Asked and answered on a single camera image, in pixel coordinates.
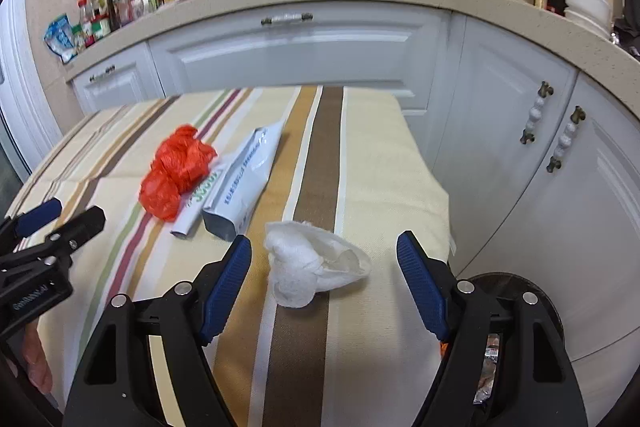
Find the person's left hand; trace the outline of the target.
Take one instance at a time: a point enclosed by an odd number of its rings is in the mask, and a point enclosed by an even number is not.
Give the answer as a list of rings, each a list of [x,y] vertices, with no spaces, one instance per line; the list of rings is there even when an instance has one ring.
[[[12,374],[18,374],[17,367],[25,369],[29,381],[43,394],[52,391],[52,373],[38,334],[38,321],[27,324],[8,340],[9,351],[16,362],[9,360]]]

